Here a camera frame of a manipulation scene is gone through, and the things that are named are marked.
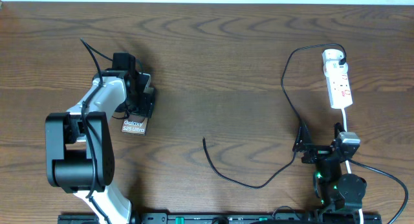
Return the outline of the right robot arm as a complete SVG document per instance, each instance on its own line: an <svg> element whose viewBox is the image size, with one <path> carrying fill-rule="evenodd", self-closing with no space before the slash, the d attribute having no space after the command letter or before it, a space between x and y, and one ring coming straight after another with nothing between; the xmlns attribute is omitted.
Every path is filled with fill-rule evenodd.
<svg viewBox="0 0 414 224"><path fill-rule="evenodd" d="M355 217L362 208L367 187L366 180L352 173L344 174L341 164L352 157L360 147L360 139L354 132L344 130L338 122L334 125L334 140L330 145L314 144L306 124L300 121L298 135L292 151L303 154L304 164L314 164L315 194L323 205L315 211L318 221L334 215Z"/></svg>

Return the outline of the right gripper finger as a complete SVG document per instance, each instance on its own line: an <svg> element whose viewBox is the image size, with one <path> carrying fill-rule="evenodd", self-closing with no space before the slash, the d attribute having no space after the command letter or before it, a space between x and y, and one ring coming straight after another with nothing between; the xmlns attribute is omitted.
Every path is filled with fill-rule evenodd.
<svg viewBox="0 0 414 224"><path fill-rule="evenodd" d="M334 138L338 138L339 134L344 132L345 129L340 122L337 122L334 125Z"/></svg>
<svg viewBox="0 0 414 224"><path fill-rule="evenodd" d="M292 147L292 151L305 152L309 151L312 146L312 140L309 129L304 121L299 121L298 133Z"/></svg>

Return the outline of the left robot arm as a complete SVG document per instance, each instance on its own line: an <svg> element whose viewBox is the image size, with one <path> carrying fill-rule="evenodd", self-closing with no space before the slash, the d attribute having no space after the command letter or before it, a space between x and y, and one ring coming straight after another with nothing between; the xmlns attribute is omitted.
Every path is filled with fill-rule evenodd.
<svg viewBox="0 0 414 224"><path fill-rule="evenodd" d="M136 69L136 58L116 52L112 66L99 70L73 107L45 120L47 180L83 200L99 223L140 223L132 202L115 185L109 121L114 113L149 119L155 105L151 76Z"/></svg>

